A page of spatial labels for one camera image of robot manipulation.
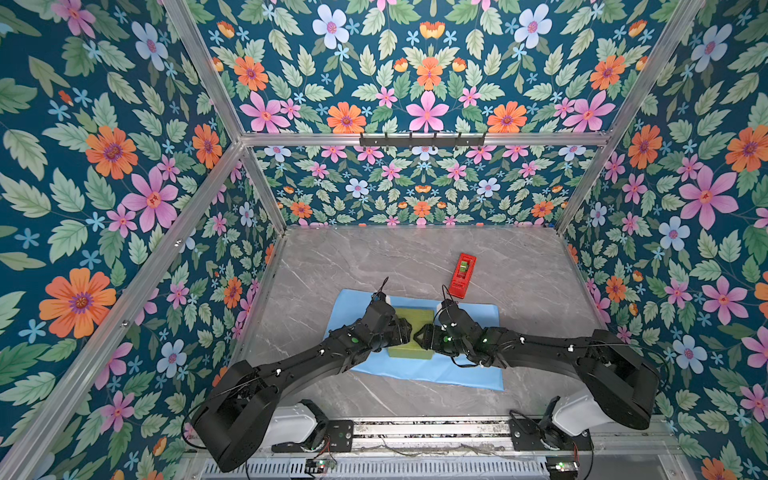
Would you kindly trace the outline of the green gift box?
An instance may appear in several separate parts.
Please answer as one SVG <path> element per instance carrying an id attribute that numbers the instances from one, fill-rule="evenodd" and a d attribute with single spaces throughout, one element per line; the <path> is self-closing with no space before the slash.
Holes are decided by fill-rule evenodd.
<path id="1" fill-rule="evenodd" d="M 434 312 L 426 308 L 396 307 L 396 314 L 410 325 L 407 343 L 387 348 L 391 358 L 405 360 L 431 360 L 433 352 L 423 349 L 415 340 L 415 335 L 426 325 L 433 323 Z"/>

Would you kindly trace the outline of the light blue wrapping paper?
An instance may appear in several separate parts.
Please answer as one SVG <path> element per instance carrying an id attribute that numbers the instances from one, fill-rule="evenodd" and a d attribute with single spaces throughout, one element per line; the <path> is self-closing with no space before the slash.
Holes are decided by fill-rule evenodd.
<path id="1" fill-rule="evenodd" d="M 365 291 L 344 289 L 337 296 L 326 331 L 350 325 L 362 317 L 371 300 Z M 406 318 L 417 333 L 434 320 L 440 303 L 436 300 L 392 297 L 398 315 Z M 503 391 L 502 372 L 497 368 L 471 367 L 464 356 L 453 361 L 449 357 L 420 347 L 414 340 L 398 347 L 387 347 L 372 353 L 354 372 L 398 380 L 425 381 L 492 391 Z"/>

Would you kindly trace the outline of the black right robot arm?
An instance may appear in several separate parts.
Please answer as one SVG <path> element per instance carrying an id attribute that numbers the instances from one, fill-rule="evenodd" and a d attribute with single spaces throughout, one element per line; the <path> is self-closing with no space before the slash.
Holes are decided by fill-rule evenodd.
<path id="1" fill-rule="evenodd" d="M 577 378 L 610 420 L 631 429 L 649 427 L 660 375 L 631 346 L 606 330 L 559 338 L 482 327 L 459 305 L 445 300 L 437 322 L 414 334 L 416 343 L 475 366 L 531 368 Z"/>

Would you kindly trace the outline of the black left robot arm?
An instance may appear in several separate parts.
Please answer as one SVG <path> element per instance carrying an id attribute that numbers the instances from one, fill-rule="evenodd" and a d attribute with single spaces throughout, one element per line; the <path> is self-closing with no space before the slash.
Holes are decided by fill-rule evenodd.
<path id="1" fill-rule="evenodd" d="M 318 345 L 269 364 L 243 360 L 229 367 L 192 415 L 192 427 L 219 469 L 231 472 L 258 450 L 284 396 L 406 344 L 411 334 L 386 295 L 375 293 L 361 318 L 330 331 Z"/>

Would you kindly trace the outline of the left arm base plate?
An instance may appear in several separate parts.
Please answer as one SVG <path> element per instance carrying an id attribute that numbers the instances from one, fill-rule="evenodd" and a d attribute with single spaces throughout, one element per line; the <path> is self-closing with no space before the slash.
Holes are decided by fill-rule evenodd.
<path id="1" fill-rule="evenodd" d="M 318 425 L 301 443 L 286 442 L 270 447 L 273 453 L 312 453 L 352 451 L 355 423 L 352 420 L 330 420 Z"/>

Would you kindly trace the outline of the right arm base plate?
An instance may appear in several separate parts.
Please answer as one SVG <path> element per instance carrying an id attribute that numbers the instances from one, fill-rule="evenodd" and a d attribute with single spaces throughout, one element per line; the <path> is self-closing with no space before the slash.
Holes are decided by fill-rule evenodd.
<path id="1" fill-rule="evenodd" d="M 516 451 L 591 452 L 594 448 L 587 434 L 568 436 L 554 426 L 541 428 L 537 421 L 528 418 L 512 417 L 508 425 Z"/>

